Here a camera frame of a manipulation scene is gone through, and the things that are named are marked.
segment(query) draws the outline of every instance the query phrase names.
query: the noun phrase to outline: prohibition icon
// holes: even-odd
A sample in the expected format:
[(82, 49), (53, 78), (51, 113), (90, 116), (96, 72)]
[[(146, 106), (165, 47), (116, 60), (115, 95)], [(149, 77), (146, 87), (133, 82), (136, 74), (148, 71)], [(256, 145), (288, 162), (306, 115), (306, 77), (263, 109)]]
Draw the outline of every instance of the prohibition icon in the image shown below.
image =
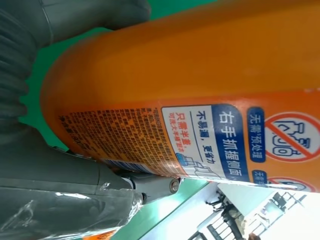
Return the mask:
[(320, 154), (320, 123), (300, 112), (284, 112), (265, 122), (266, 153), (270, 158), (298, 163)]

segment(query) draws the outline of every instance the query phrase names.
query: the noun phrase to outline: screw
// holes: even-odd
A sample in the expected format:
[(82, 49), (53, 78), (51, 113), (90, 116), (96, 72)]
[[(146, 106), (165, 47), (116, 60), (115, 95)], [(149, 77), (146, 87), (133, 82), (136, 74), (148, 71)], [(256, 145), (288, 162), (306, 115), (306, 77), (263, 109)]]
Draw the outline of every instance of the screw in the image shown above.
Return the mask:
[(179, 189), (179, 185), (180, 185), (179, 181), (177, 181), (177, 179), (174, 179), (171, 183), (170, 189), (171, 192), (176, 193)]

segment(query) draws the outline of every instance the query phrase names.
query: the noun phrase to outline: white label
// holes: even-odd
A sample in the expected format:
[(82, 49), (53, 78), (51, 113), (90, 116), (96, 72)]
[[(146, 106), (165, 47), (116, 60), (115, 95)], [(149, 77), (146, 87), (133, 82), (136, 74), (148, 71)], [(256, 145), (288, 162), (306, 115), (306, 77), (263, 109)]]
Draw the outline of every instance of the white label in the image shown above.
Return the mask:
[(162, 114), (173, 149), (187, 175), (226, 178), (218, 153), (211, 105), (164, 107)]

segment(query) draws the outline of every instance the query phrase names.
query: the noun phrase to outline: green floor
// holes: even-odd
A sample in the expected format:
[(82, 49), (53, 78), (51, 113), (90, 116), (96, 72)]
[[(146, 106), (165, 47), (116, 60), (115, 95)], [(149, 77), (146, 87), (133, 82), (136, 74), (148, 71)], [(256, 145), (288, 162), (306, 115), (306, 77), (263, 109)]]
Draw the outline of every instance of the green floor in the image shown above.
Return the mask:
[[(161, 18), (213, 0), (149, 0), (152, 6), (152, 19)], [(39, 105), (39, 92), (42, 80), (48, 68), (59, 55), (79, 39), (88, 37), (104, 29), (95, 29), (82, 36), (54, 44), (41, 50), (34, 65), (32, 75), (27, 80), (29, 94), (22, 100), (28, 107), (28, 115), (21, 120), (37, 126), (49, 145), (65, 148), (43, 119)], [(196, 193), (205, 184), (205, 181), (186, 179), (177, 194), (151, 203), (143, 207), (134, 216), (129, 224), (121, 229), (112, 240), (137, 240), (152, 227), (167, 217), (181, 203)]]

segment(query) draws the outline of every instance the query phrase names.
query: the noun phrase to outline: blue banner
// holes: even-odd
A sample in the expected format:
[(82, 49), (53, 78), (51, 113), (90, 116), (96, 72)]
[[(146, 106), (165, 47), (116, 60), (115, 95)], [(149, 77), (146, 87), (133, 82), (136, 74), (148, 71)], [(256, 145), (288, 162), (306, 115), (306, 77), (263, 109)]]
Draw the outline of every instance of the blue banner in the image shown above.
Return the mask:
[(229, 104), (212, 105), (211, 109), (217, 150), (226, 177), (250, 182), (242, 114)]
[(267, 184), (267, 173), (262, 170), (252, 171), (253, 182), (255, 184)]
[(250, 158), (255, 163), (266, 161), (265, 113), (260, 107), (251, 107), (247, 112)]

